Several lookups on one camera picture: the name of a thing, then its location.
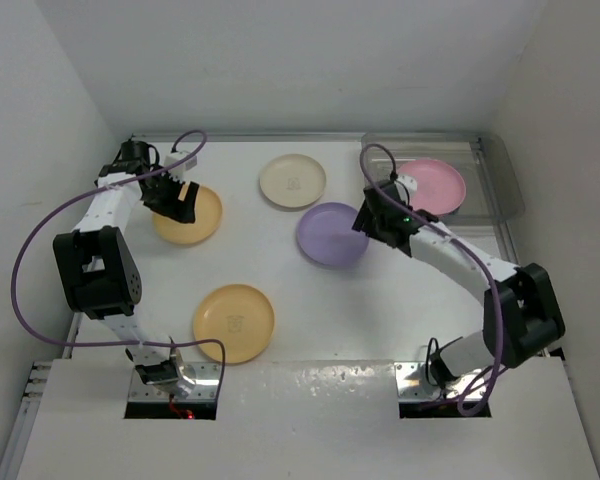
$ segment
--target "red wire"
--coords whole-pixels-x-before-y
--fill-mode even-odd
[[[181,412],[180,412],[180,410],[178,409],[178,407],[176,407],[176,406],[173,404],[173,395],[171,395],[171,396],[169,397],[169,410],[171,410],[173,413],[175,413],[176,415],[178,415],[178,417],[180,417],[180,418],[184,418],[184,417],[182,416],[182,413],[181,413]]]

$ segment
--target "cream plate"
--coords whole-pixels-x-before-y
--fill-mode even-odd
[[[262,193],[282,207],[311,205],[322,196],[326,186],[327,175],[322,165],[306,155],[283,155],[260,172]]]

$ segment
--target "printed logo on plate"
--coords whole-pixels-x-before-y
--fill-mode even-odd
[[[229,333],[240,333],[242,332],[242,322],[244,316],[242,315],[229,315],[227,317],[227,332]]]
[[[287,190],[301,190],[300,179],[298,177],[291,177],[287,179]]]

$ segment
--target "pink plate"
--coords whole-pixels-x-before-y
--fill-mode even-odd
[[[435,158],[407,162],[398,173],[409,175],[418,182],[418,191],[411,196],[414,210],[423,208],[434,215],[446,215],[457,210],[467,195],[462,175],[448,163]]]

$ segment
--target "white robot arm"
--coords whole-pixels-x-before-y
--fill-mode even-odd
[[[377,186],[407,210],[410,208],[408,198],[417,188],[415,180],[405,176],[395,176]],[[373,187],[366,188],[364,194],[365,201],[354,230],[432,265],[484,307],[482,330],[454,340],[433,353],[427,367],[437,386],[444,388],[464,374],[493,364],[497,342],[496,308],[503,314],[502,365],[507,368],[516,368],[564,335],[562,315],[549,275],[542,267],[536,264],[520,267],[493,257],[454,235],[436,216],[419,210],[417,216],[428,221],[428,225],[423,224],[415,216],[405,215]],[[498,287],[499,305],[494,305],[489,281],[475,259],[460,250],[455,242],[462,243],[487,267]]]
[[[185,155],[187,152],[170,154],[165,166]],[[129,140],[122,144],[119,157],[102,169],[97,185],[106,187],[152,167],[149,146]],[[186,398],[195,386],[195,377],[187,371],[178,350],[144,344],[173,342],[141,322],[138,303],[142,282],[123,236],[131,211],[140,201],[176,221],[195,220],[198,185],[182,181],[184,166],[176,170],[155,180],[113,186],[97,194],[74,230],[56,236],[53,248],[69,306],[99,321],[120,340],[138,341],[126,352],[142,381]]]

